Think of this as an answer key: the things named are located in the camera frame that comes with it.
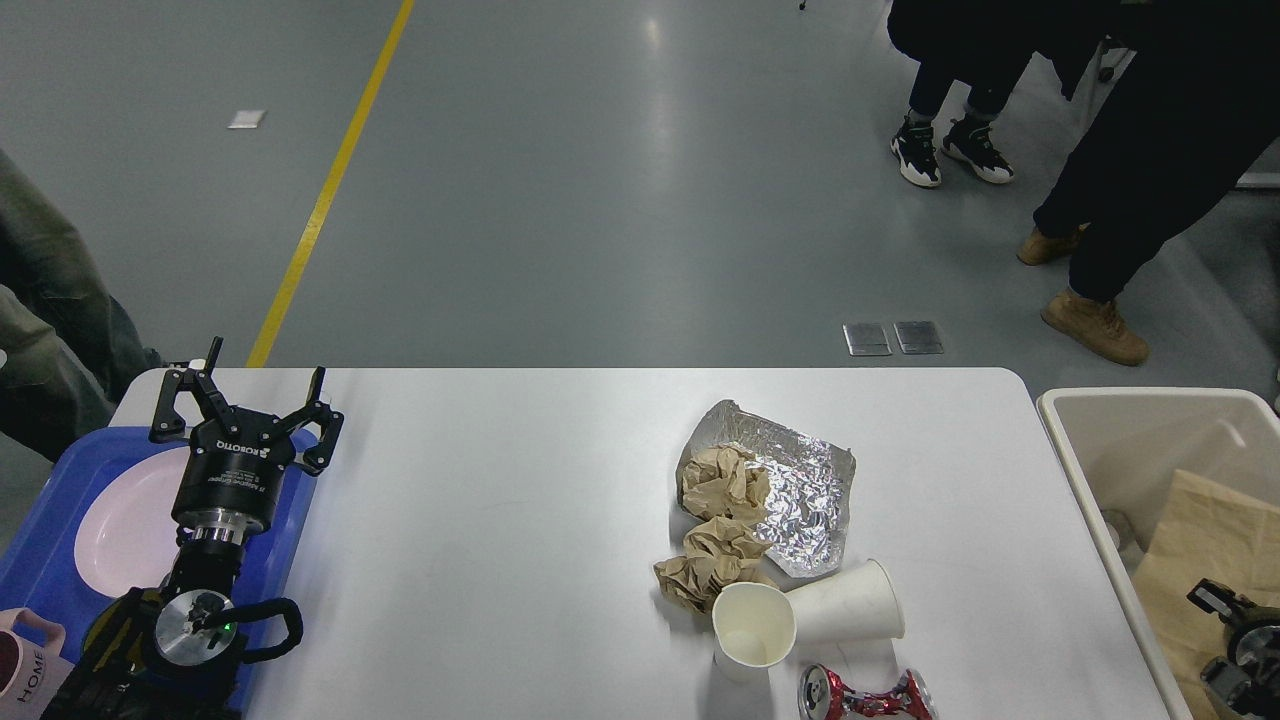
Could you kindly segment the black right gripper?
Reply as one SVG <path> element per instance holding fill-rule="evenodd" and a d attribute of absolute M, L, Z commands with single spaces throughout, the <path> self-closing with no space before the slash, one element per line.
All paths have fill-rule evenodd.
<path fill-rule="evenodd" d="M 1216 714 L 1279 715 L 1279 611 L 1245 610 L 1251 601 L 1230 587 L 1202 578 L 1187 600 L 1203 612 L 1234 625 L 1230 659 L 1212 659 L 1199 674 Z"/>

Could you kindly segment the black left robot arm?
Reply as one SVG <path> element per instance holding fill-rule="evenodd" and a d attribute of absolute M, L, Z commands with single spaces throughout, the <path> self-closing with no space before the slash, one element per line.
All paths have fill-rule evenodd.
<path fill-rule="evenodd" d="M 95 619 L 46 719 L 238 719 L 241 669 L 303 639 L 293 600 L 243 603 L 233 589 L 251 539 L 273 528 L 287 470 L 329 468 L 344 418 L 323 398 L 323 366 L 284 416 L 229 404 L 214 380 L 221 343 L 215 337 L 201 364 L 166 369 L 148 428 L 154 443 L 187 445 L 172 570 Z"/>

